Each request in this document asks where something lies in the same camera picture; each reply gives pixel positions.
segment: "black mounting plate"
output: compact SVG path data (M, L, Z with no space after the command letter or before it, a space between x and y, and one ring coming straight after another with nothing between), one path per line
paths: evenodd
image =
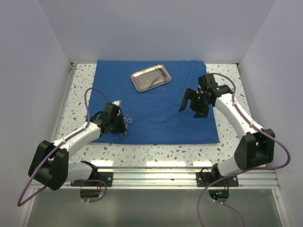
M98 180L103 181L107 187L111 187L113 183L112 172L98 172ZM83 182L83 181L73 181L71 182L73 187L97 187L99 186L98 182Z
M197 186L198 187L206 187L207 185L209 185L210 183L212 183L212 181L206 180L204 181L203 179L210 179L212 176L211 172L198 172L196 173L196 181L197 181ZM231 177L228 178L222 182L219 182L211 187L224 187L227 183L229 183L229 187L238 187L239 186L239 182L238 182L238 177Z

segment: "silver tray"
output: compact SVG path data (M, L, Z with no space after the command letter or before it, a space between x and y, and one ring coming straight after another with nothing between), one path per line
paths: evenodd
M143 92L170 82L171 76L164 65L159 64L135 72L131 75L131 80L137 91Z

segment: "table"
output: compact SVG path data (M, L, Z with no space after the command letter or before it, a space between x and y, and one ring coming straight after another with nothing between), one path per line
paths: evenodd
M84 92L92 87L96 66L97 64L77 64L57 138L73 132L85 122ZM237 87L236 98L250 113L236 64L206 64L206 70L208 73L218 72L230 77ZM215 78L219 85L229 84L226 79L219 76ZM220 143L202 145L90 143L72 156L70 163L86 160L96 166L212 166L233 156L239 143L235 130L223 114L215 108L214 115Z

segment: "gray panel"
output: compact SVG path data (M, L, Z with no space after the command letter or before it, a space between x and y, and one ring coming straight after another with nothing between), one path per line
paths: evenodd
M109 190L99 202L80 202L78 189L42 192L35 200L29 227L199 227L196 203L200 190ZM231 191L228 203L249 227L280 227L271 190ZM208 197L200 210L207 227L241 227L236 212Z

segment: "blue cloth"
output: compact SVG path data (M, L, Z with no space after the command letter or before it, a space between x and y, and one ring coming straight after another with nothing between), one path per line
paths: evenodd
M163 64L172 81L138 92L130 76L145 68ZM94 142L118 144L204 144L218 143L218 133L210 106L207 118L194 119L188 107L178 112L186 88L196 89L198 77L206 74L202 61L98 61L93 87L102 90L111 102L122 101L124 115L133 120L128 124L126 139L108 134ZM92 91L89 100L91 115L103 110L106 100Z

